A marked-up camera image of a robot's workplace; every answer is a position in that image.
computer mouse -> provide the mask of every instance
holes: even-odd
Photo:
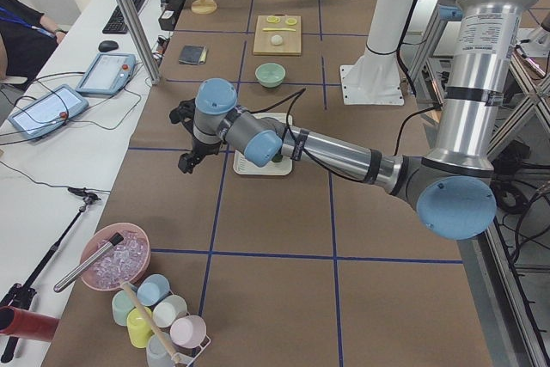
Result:
[[[119,44],[115,42],[114,40],[103,40],[99,46],[97,46],[97,49],[100,52],[109,52],[114,51],[115,49],[119,48]]]

black keyboard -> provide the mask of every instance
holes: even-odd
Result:
[[[145,0],[132,0],[134,2],[134,6],[136,7],[137,12],[141,10],[141,8],[145,4]],[[109,21],[103,28],[102,32],[104,34],[126,34],[128,33],[128,27],[124,23],[124,16],[122,16],[122,12],[120,11],[120,7],[117,6],[114,8],[113,14],[109,18]]]

tablet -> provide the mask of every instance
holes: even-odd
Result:
[[[88,101],[70,86],[61,85],[10,115],[8,121],[26,139],[35,139],[58,129],[67,119],[74,118],[87,107]]]
[[[76,86],[82,95],[115,95],[130,80],[136,57],[127,53],[98,53]]]

cutting board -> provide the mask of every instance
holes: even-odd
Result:
[[[289,25],[287,20],[295,20],[296,24]],[[264,28],[295,29],[296,31],[270,31]],[[283,38],[283,44],[272,45],[272,36],[278,34]],[[256,22],[254,36],[254,55],[286,55],[299,56],[302,54],[302,18],[294,15],[259,15]]]

white tray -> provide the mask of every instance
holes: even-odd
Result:
[[[256,118],[274,118],[279,122],[285,122],[286,113],[255,113]],[[292,115],[289,116],[289,124],[292,125]],[[284,156],[281,162],[269,161],[265,167],[257,167],[244,157],[238,150],[233,157],[233,170],[239,175],[288,175],[292,171],[292,160]]]

